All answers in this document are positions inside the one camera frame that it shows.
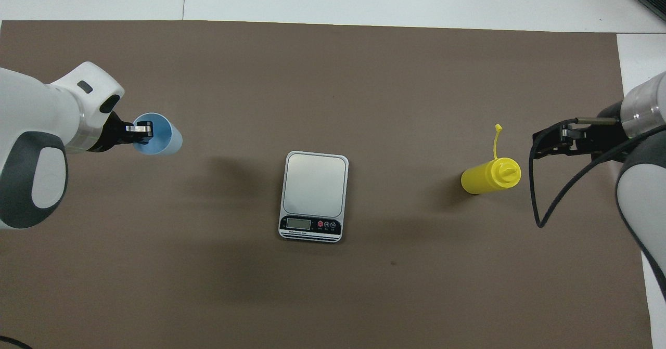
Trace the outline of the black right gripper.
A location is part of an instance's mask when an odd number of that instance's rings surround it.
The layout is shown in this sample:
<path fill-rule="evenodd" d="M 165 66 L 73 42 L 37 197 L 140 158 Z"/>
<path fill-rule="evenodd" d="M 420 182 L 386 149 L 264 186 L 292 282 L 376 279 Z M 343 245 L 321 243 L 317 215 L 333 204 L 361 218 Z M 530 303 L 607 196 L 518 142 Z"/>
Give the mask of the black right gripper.
<path fill-rule="evenodd" d="M 616 122 L 609 124 L 588 124 L 581 131 L 582 138 L 576 139 L 568 135 L 568 125 L 553 125 L 535 133 L 534 157 L 545 158 L 547 156 L 566 155 L 591 155 L 597 159 L 600 155 L 627 141 L 629 138 L 620 121 L 621 103 L 602 110 L 597 118 L 614 118 Z"/>

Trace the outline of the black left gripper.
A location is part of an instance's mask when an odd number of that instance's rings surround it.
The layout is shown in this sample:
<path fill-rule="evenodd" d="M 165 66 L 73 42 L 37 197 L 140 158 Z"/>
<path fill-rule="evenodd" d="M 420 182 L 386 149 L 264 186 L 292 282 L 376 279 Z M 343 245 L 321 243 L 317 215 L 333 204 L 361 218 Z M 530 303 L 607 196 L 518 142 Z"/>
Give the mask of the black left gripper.
<path fill-rule="evenodd" d="M 147 145 L 152 139 L 153 123 L 139 121 L 133 124 L 124 122 L 114 111 L 109 113 L 97 140 L 97 152 L 105 152 L 115 145 L 123 144 L 124 133 L 127 133 L 128 144 Z"/>

